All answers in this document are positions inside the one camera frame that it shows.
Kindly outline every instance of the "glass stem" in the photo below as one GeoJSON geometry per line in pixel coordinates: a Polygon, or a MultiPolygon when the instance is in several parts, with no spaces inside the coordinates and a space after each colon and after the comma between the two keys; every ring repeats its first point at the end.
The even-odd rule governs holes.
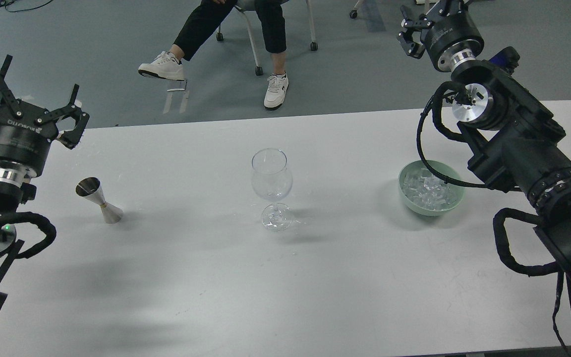
{"type": "Polygon", "coordinates": [[[279,210],[277,203],[272,205],[272,217],[275,217],[277,220],[281,219],[281,210],[279,210]]]}

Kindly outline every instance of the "jigger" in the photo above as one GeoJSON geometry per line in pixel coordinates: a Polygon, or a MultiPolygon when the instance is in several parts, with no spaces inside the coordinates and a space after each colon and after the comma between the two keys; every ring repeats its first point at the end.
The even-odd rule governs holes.
{"type": "Polygon", "coordinates": [[[122,218],[122,210],[105,201],[103,189],[100,187],[100,180],[96,177],[82,179],[76,185],[76,194],[99,205],[105,223],[116,223],[122,218]]]}

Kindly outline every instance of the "human leg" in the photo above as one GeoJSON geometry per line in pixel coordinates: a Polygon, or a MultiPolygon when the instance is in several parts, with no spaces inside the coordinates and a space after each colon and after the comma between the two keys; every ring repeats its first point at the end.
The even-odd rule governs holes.
{"type": "Polygon", "coordinates": [[[190,61],[195,52],[215,32],[220,23],[231,12],[237,0],[226,0],[224,4],[213,0],[202,0],[184,23],[181,31],[171,46],[170,52],[178,59],[190,61]]]}
{"type": "Polygon", "coordinates": [[[226,0],[224,4],[213,0],[202,0],[193,10],[168,51],[161,52],[152,63],[143,63],[138,73],[146,77],[184,80],[181,60],[190,60],[198,48],[215,32],[215,29],[230,13],[237,0],[226,0]]]}
{"type": "Polygon", "coordinates": [[[270,52],[273,72],[268,77],[268,90],[263,106],[272,111],[286,99],[289,79],[286,75],[286,20],[279,0],[255,0],[257,16],[266,50],[270,52]]]}

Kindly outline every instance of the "green bowl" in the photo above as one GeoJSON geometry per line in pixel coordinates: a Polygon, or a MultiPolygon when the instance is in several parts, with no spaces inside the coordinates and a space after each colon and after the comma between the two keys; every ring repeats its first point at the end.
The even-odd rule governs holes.
{"type": "MultiPolygon", "coordinates": [[[[427,161],[428,161],[429,165],[431,165],[431,167],[438,170],[439,172],[442,172],[446,176],[453,177],[454,179],[458,179],[458,180],[460,179],[460,176],[457,174],[457,172],[455,172],[455,170],[451,169],[451,167],[448,167],[447,165],[444,165],[443,163],[440,163],[438,161],[432,161],[432,160],[427,160],[427,161]]],[[[414,162],[406,165],[405,167],[403,167],[402,170],[400,171],[400,175],[398,176],[398,191],[400,192],[400,198],[402,199],[403,203],[408,208],[410,208],[415,213],[419,213],[419,214],[425,215],[425,216],[434,217],[434,216],[444,215],[444,213],[447,213],[448,211],[451,211],[453,208],[456,208],[460,204],[460,202],[462,202],[462,199],[464,197],[464,187],[457,186],[457,185],[451,185],[450,183],[448,183],[448,186],[457,195],[457,200],[455,202],[451,203],[450,205],[444,206],[440,210],[431,210],[428,208],[424,208],[422,206],[415,204],[413,201],[411,201],[406,196],[405,192],[403,192],[402,184],[405,180],[407,173],[419,171],[421,169],[426,169],[426,167],[422,163],[422,161],[414,161],[414,162]]]]}

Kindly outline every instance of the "white table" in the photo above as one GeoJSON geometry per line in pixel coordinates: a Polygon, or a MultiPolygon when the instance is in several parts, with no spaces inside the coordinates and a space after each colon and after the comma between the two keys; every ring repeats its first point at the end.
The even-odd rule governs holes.
{"type": "MultiPolygon", "coordinates": [[[[571,101],[547,102],[568,135],[571,101]]],[[[533,212],[521,193],[467,189],[438,218],[402,205],[419,110],[89,129],[52,151],[31,210],[54,244],[16,261],[0,291],[0,356],[382,357],[557,346],[556,277],[499,261],[492,217],[533,212]],[[260,224],[251,158],[288,155],[299,222],[260,224]],[[115,225],[74,193],[96,176],[125,210],[115,225]]],[[[462,177],[471,151],[428,125],[428,158],[462,177]]],[[[552,260],[508,221],[522,264],[552,260]]],[[[34,244],[32,226],[19,238],[34,244]]],[[[558,321],[571,344],[567,294],[558,321]]]]}

